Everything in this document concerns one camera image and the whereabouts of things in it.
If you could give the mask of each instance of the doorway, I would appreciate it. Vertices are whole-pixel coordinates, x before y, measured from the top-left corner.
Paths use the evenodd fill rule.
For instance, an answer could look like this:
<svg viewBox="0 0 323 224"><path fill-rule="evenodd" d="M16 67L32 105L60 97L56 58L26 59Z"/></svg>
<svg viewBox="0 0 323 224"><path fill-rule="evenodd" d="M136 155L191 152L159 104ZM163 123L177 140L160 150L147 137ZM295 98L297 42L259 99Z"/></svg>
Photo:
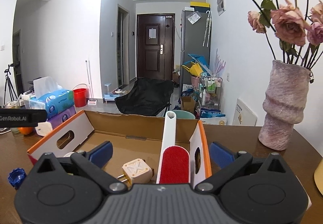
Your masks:
<svg viewBox="0 0 323 224"><path fill-rule="evenodd" d="M118 88L129 84L129 12L118 6L117 16L117 80Z"/></svg>
<svg viewBox="0 0 323 224"><path fill-rule="evenodd" d="M171 80L174 68L175 14L137 15L137 74Z"/></svg>
<svg viewBox="0 0 323 224"><path fill-rule="evenodd" d="M24 93L24 83L22 81L21 75L21 54L20 54L20 30L13 34L12 36L12 59L14 76L16 81L16 89L18 95Z"/></svg>

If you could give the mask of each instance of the tile floor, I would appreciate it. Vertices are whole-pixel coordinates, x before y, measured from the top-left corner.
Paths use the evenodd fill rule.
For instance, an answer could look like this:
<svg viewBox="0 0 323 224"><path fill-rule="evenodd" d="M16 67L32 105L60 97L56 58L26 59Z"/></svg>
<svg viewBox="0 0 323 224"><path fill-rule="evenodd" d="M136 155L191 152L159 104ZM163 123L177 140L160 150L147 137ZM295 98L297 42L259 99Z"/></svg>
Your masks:
<svg viewBox="0 0 323 224"><path fill-rule="evenodd" d="M128 86L126 86L124 89L130 91L133 88L134 82ZM179 88L174 88L174 92L171 96L171 106L170 110L174 109L175 105L178 104L179 99ZM106 103L97 103L96 105L86 105L84 107L75 108L77 112L81 110L88 110L88 111L95 111L95 112L101 112L101 113L111 113L111 114L121 114L121 112L118 110L115 102L109 101ZM163 116L165 110L162 110L157 116Z"/></svg>

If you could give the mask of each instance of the vase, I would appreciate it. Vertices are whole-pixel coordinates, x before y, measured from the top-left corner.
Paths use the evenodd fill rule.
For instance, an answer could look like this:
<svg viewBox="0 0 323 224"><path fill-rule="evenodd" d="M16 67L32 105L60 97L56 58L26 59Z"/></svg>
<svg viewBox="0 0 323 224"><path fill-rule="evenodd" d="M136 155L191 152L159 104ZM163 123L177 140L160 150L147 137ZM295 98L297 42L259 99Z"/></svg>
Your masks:
<svg viewBox="0 0 323 224"><path fill-rule="evenodd" d="M295 64L273 60L263 108L264 126L258 139L274 150L285 150L294 124L303 120L311 72Z"/></svg>

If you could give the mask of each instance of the black chair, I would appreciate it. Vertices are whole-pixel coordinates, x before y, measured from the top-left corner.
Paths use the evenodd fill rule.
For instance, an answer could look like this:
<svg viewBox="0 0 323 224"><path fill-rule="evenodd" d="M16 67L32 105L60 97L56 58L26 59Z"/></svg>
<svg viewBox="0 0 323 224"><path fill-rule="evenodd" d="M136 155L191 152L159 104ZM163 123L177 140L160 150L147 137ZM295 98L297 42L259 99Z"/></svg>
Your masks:
<svg viewBox="0 0 323 224"><path fill-rule="evenodd" d="M171 80L138 78L132 90L115 99L123 114L157 116L164 108L170 108L170 98L174 91Z"/></svg>

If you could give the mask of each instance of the pink rose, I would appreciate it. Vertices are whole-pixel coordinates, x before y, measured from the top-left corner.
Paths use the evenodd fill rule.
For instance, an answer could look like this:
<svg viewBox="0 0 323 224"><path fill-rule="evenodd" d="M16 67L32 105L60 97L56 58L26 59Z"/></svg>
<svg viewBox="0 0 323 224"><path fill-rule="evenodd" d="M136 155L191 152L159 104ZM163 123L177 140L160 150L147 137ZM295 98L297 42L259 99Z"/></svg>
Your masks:
<svg viewBox="0 0 323 224"><path fill-rule="evenodd" d="M307 32L307 39L313 45L319 45L323 42L323 24L315 22Z"/></svg>
<svg viewBox="0 0 323 224"><path fill-rule="evenodd" d="M280 5L278 10L272 10L270 15L276 28L275 35L283 41L298 46L305 45L305 29L310 26L303 19L299 8L295 8L289 0L287 6Z"/></svg>
<svg viewBox="0 0 323 224"><path fill-rule="evenodd" d="M311 20L313 22L323 23L323 3L320 1L319 4L316 4L313 8L311 8Z"/></svg>
<svg viewBox="0 0 323 224"><path fill-rule="evenodd" d="M248 12L248 22L256 33L266 33L265 26L259 22L260 14L256 11Z"/></svg>

